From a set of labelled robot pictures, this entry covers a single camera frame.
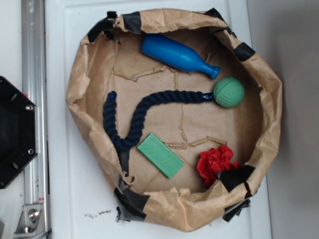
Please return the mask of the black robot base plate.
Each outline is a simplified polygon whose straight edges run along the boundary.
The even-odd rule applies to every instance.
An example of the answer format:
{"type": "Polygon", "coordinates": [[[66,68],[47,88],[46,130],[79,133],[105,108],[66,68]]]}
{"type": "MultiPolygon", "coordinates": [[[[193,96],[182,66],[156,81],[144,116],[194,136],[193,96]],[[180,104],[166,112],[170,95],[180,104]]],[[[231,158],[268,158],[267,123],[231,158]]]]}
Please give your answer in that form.
{"type": "Polygon", "coordinates": [[[36,105],[0,78],[0,188],[5,189],[37,156],[36,105]]]}

